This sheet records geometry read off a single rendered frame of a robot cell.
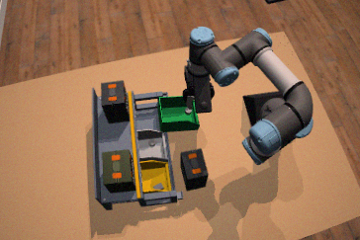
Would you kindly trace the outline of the yellow open bin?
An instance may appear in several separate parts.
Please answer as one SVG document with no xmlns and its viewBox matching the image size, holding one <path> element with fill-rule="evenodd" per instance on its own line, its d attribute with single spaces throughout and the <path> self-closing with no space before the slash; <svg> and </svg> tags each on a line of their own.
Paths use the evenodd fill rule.
<svg viewBox="0 0 360 240">
<path fill-rule="evenodd" d="M 168 163 L 152 160 L 142 161 L 140 162 L 140 168 L 142 174 L 142 189 L 144 194 L 167 192 L 168 190 L 172 191 Z M 153 188 L 153 186 L 159 183 L 161 183 L 164 187 L 163 190 L 155 190 Z"/>
</svg>

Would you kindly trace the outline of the green bin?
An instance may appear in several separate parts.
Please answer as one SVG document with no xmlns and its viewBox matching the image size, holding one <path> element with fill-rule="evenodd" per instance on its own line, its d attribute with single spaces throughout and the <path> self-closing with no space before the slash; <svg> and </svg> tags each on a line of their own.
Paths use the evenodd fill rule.
<svg viewBox="0 0 360 240">
<path fill-rule="evenodd" d="M 198 114 L 195 112 L 195 101 L 192 104 L 192 112 L 187 115 L 185 109 L 188 107 L 183 96 L 159 97 L 157 109 L 160 131 L 198 130 L 200 125 Z"/>
</svg>

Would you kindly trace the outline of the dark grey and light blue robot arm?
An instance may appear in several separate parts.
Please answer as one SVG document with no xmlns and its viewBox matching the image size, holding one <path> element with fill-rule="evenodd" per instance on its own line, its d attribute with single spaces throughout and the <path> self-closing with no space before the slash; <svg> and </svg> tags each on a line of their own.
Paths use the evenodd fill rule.
<svg viewBox="0 0 360 240">
<path fill-rule="evenodd" d="M 238 78 L 238 69 L 252 62 L 283 95 L 283 99 L 273 98 L 262 106 L 260 120 L 242 140 L 254 163 L 260 165 L 295 138 L 306 137 L 314 125 L 311 92 L 273 52 L 267 32 L 258 28 L 224 50 L 214 39 L 213 31 L 206 27 L 191 32 L 187 62 L 193 73 L 209 72 L 219 86 L 226 87 Z M 193 77 L 193 87 L 195 112 L 210 113 L 210 76 Z"/>
</svg>

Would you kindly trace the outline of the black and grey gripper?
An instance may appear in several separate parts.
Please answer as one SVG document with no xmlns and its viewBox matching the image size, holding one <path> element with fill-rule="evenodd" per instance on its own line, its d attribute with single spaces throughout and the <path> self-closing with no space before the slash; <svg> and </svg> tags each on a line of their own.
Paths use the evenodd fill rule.
<svg viewBox="0 0 360 240">
<path fill-rule="evenodd" d="M 185 70 L 186 70 L 186 72 L 185 72 Z M 190 73 L 188 71 L 190 71 Z M 184 66 L 184 77 L 185 77 L 187 89 L 185 89 L 186 92 L 185 92 L 185 90 L 183 91 L 182 95 L 183 95 L 183 100 L 189 110 L 192 109 L 192 105 L 193 105 L 192 102 L 194 101 L 194 87 L 193 87 L 193 76 L 192 75 L 194 75 L 194 77 L 196 77 L 196 78 L 204 78 L 209 75 L 209 72 L 207 72 L 205 74 L 193 73 L 189 69 L 189 62 L 187 63 L 187 65 Z M 187 84 L 186 79 L 188 79 L 188 84 Z M 213 98 L 213 96 L 215 95 L 215 90 L 214 90 L 214 86 L 212 86 L 211 82 L 210 82 L 210 86 L 211 86 L 211 98 Z"/>
</svg>

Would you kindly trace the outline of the grey metal rack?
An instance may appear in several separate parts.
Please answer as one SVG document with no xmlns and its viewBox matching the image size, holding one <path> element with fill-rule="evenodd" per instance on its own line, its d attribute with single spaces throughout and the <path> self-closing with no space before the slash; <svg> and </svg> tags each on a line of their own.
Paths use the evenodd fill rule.
<svg viewBox="0 0 360 240">
<path fill-rule="evenodd" d="M 118 151 L 129 149 L 134 160 L 131 122 L 108 123 L 105 113 L 101 106 L 101 96 L 97 97 L 94 87 L 92 87 L 92 138 L 93 138 L 93 169 L 94 169 L 94 191 L 95 199 L 106 209 L 112 210 L 113 203 L 123 203 L 138 201 L 140 206 L 150 206 L 166 203 L 174 203 L 183 199 L 183 191 L 177 193 L 175 190 L 168 134 L 165 134 L 165 142 L 168 156 L 168 168 L 172 191 L 143 194 L 141 169 L 139 163 L 137 130 L 153 129 L 160 131 L 158 118 L 158 102 L 139 104 L 137 101 L 159 99 L 159 97 L 168 97 L 167 92 L 152 92 L 144 94 L 134 94 L 133 110 L 135 122 L 135 146 L 138 168 L 140 199 L 137 198 L 136 191 L 111 193 L 103 184 L 103 162 L 102 152 Z M 171 198 L 171 200 L 170 200 Z M 109 202 L 109 203 L 108 203 Z"/>
</svg>

